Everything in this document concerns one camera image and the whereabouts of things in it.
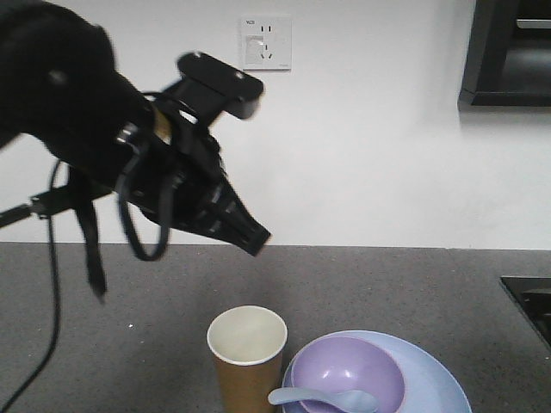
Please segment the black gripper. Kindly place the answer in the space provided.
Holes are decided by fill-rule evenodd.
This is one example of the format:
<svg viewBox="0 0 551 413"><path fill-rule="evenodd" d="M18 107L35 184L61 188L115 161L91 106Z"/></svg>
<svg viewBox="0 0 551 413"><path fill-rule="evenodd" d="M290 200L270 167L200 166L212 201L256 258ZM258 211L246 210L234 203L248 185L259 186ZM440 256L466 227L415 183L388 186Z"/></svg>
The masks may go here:
<svg viewBox="0 0 551 413"><path fill-rule="evenodd" d="M156 130L161 113L153 107L122 112L117 142L131 149L115 191L127 240L137 257L160 257L170 231L178 229L233 244L255 256L270 234L249 214L226 178L217 141L201 123L177 111L167 119L168 138ZM130 206L158 224L158 241L147 250L139 239Z"/></svg>

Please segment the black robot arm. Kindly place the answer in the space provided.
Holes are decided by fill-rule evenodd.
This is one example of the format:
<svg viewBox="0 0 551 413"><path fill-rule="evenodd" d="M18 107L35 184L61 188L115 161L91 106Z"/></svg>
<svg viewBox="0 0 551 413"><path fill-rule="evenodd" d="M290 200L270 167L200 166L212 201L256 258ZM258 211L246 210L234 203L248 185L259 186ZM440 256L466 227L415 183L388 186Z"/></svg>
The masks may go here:
<svg viewBox="0 0 551 413"><path fill-rule="evenodd" d="M184 54L180 79L138 91L116 68L106 32L46 1L1 4L1 140L26 133L114 190L121 218L137 206L162 228L255 255L269 232L226 178L209 126L252 116L263 83L204 52Z"/></svg>

